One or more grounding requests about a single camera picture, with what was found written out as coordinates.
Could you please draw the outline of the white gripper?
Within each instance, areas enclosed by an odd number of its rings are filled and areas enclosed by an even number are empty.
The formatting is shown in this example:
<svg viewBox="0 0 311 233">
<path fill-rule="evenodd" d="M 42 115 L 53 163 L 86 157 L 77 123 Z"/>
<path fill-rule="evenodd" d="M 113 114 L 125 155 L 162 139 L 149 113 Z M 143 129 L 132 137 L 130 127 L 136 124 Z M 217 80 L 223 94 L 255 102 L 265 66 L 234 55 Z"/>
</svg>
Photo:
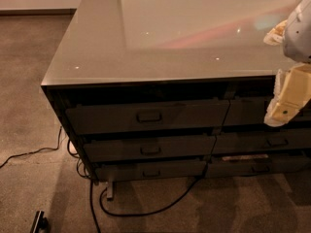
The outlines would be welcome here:
<svg viewBox="0 0 311 233">
<path fill-rule="evenodd" d="M 273 94 L 264 123 L 280 127 L 289 123 L 311 100 L 311 0 L 301 0 L 288 20 L 274 26 L 263 38 L 270 46 L 283 43 L 284 55 L 298 63 L 280 69 L 275 77 Z"/>
</svg>

